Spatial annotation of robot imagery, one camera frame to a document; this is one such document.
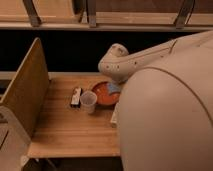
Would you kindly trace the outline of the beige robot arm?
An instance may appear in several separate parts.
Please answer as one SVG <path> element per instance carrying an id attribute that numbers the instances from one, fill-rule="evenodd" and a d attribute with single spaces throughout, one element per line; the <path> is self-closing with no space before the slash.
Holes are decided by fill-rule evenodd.
<path id="1" fill-rule="evenodd" d="M 129 53 L 99 71 L 123 83 L 116 105 L 124 171 L 213 171 L 213 30 Z"/>

